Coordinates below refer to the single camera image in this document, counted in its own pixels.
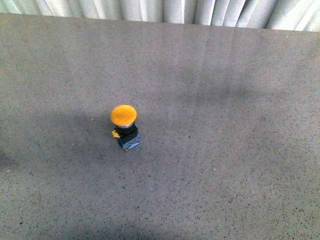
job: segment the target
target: gray table surface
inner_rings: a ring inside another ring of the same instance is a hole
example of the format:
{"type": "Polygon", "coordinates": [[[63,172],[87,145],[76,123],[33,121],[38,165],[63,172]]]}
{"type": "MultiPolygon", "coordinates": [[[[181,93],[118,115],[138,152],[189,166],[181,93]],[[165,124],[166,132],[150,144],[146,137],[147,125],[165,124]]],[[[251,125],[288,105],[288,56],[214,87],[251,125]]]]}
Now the gray table surface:
{"type": "Polygon", "coordinates": [[[1,240],[320,238],[320,33],[0,14],[0,49],[1,240]]]}

